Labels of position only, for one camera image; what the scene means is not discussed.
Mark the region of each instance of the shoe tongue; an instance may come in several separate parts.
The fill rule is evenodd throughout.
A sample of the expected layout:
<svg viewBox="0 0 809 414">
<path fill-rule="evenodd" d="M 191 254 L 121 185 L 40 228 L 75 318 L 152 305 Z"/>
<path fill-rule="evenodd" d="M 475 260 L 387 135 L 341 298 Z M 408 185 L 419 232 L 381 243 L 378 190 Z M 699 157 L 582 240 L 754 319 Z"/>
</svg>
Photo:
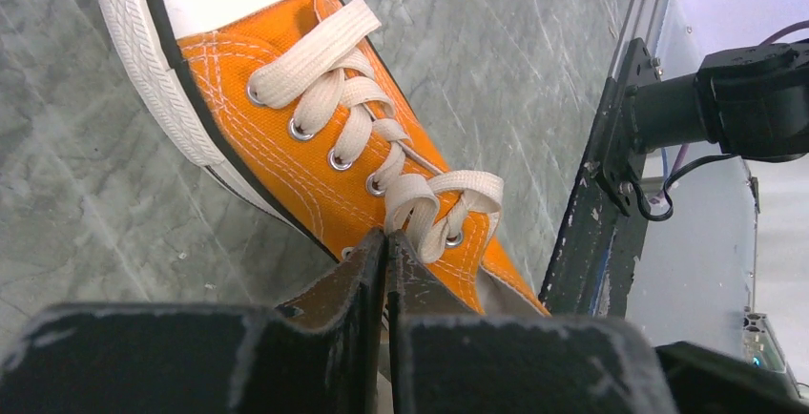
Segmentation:
<svg viewBox="0 0 809 414">
<path fill-rule="evenodd" d="M 285 53 L 318 23 L 315 0 L 283 0 L 241 20 L 239 33 Z"/>
</svg>

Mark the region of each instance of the black cable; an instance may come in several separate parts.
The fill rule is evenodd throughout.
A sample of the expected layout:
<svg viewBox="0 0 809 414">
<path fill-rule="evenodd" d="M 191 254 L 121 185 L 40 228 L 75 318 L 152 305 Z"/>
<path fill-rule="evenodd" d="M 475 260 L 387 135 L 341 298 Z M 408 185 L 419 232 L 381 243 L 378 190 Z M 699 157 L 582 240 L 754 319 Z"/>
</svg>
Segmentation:
<svg viewBox="0 0 809 414">
<path fill-rule="evenodd" d="M 700 166 L 722 161 L 724 159 L 735 158 L 737 156 L 738 155 L 708 155 L 695 159 L 694 161 L 673 172 L 668 178 L 666 178 L 666 181 L 663 182 L 663 197 L 666 199 L 666 203 L 669 204 L 669 208 L 666 209 L 666 212 L 657 216 L 652 214 L 652 206 L 649 205 L 649 201 L 646 199 L 643 189 L 640 188 L 639 180 L 636 177 L 633 177 L 631 183 L 634 187 L 635 196 L 637 197 L 637 208 L 640 211 L 640 215 L 648 221 L 668 220 L 674 214 L 674 203 L 672 202 L 672 197 L 669 196 L 669 189 L 672 188 L 672 185 L 674 185 L 675 182 Z"/>
</svg>

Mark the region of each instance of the metal frame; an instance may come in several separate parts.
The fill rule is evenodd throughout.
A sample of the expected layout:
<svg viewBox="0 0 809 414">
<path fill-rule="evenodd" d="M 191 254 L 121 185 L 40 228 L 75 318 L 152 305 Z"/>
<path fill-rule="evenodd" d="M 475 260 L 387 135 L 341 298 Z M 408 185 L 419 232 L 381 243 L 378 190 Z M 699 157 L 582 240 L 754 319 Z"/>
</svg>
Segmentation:
<svg viewBox="0 0 809 414">
<path fill-rule="evenodd" d="M 390 382 L 376 364 L 385 290 Z M 403 232 L 372 230 L 275 309 L 52 307 L 0 364 L 0 411 L 809 413 L 781 376 L 687 342 L 652 348 L 615 318 L 479 316 Z"/>
<path fill-rule="evenodd" d="M 632 41 L 642 39 L 649 44 L 653 55 L 668 1 L 632 0 L 630 3 L 539 293 L 539 299 L 551 313 L 623 317 L 626 312 L 634 264 L 643 249 L 647 220 L 637 212 L 628 211 L 630 202 L 627 205 L 619 202 L 620 208 L 614 204 L 614 193 L 599 186 L 599 180 L 603 184 L 604 177 L 593 173 L 593 167 L 600 166 L 594 164 L 594 159 L 599 158 L 599 150 L 605 142 L 610 146 L 615 123 L 611 120 L 620 116 L 616 114 L 619 108 L 615 101 L 622 95 L 615 92 L 619 90 L 621 70 L 629 59 Z M 655 71 L 652 65 L 649 68 L 644 72 Z M 631 160 L 636 172 L 642 173 L 644 160 L 644 155 L 636 155 Z"/>
</svg>

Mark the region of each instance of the metal bracket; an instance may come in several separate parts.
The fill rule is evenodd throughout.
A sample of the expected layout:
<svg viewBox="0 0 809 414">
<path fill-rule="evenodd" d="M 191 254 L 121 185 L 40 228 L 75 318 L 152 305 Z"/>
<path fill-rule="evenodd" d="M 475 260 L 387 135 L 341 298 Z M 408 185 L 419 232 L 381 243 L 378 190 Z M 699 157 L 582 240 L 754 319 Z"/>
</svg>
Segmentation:
<svg viewBox="0 0 809 414">
<path fill-rule="evenodd" d="M 591 174 L 624 216 L 637 212 L 631 181 L 643 175 L 643 163 L 635 152 L 632 110 L 638 87 L 660 81 L 653 57 L 642 39 L 630 42 L 611 97 L 602 98 L 603 134 L 593 146 Z"/>
</svg>

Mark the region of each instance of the cable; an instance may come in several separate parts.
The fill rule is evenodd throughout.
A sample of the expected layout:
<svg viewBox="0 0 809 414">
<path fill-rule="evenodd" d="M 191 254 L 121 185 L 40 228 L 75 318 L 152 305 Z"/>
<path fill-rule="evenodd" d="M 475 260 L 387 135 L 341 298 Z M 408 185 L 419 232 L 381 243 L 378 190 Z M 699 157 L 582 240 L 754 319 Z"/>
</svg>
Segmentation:
<svg viewBox="0 0 809 414">
<path fill-rule="evenodd" d="M 804 387 L 804 388 L 809 389 L 809 384 L 806 384 L 806 383 L 795 383 L 795 387 L 798 389 L 798 396 L 799 396 L 799 397 L 800 397 L 802 400 L 806 400 L 806 397 L 801 396 L 801 393 L 800 393 L 800 388 L 801 388 L 801 387 Z"/>
<path fill-rule="evenodd" d="M 694 161 L 686 164 L 682 168 L 673 172 L 666 180 L 663 182 L 663 198 L 666 199 L 666 203 L 669 204 L 669 208 L 666 209 L 666 212 L 660 215 L 653 215 L 652 208 L 649 205 L 649 201 L 646 199 L 646 195 L 643 193 L 643 189 L 640 188 L 639 180 L 635 177 L 632 178 L 631 183 L 634 188 L 635 196 L 637 197 L 637 208 L 640 211 L 640 215 L 643 216 L 648 221 L 666 221 L 672 217 L 674 214 L 674 203 L 672 202 L 672 197 L 669 196 L 669 189 L 672 188 L 675 182 L 680 180 L 683 176 L 688 174 L 689 172 L 693 171 L 694 169 L 704 166 L 709 163 L 714 163 L 717 161 L 722 161 L 724 159 L 735 158 L 738 155 L 708 155 L 704 156 L 699 159 L 695 159 Z"/>
<path fill-rule="evenodd" d="M 669 176 L 669 156 L 666 154 L 665 147 L 660 149 L 660 155 L 663 157 L 663 180 Z"/>
<path fill-rule="evenodd" d="M 672 172 L 675 172 L 678 169 L 680 169 L 680 166 L 682 166 L 682 163 L 685 162 L 685 154 L 687 154 L 687 153 L 688 153 L 688 144 L 681 145 L 680 150 L 677 151 L 677 158 L 674 160 L 674 166 L 672 166 Z M 664 169 L 664 171 L 663 171 L 663 180 L 665 181 L 667 178 L 669 178 L 669 174 Z M 649 198 L 649 202 L 651 204 L 659 204 L 662 199 L 663 199 L 663 189 L 661 188 L 660 192 L 657 193 L 657 195 L 654 195 L 653 197 Z"/>
<path fill-rule="evenodd" d="M 801 30 L 809 30 L 809 20 L 806 21 L 798 21 L 794 25 L 789 25 L 786 28 L 782 29 L 781 31 L 776 32 L 775 34 L 767 37 L 761 42 L 761 45 L 770 45 L 776 43 L 777 40 L 793 33 L 798 32 Z"/>
</svg>

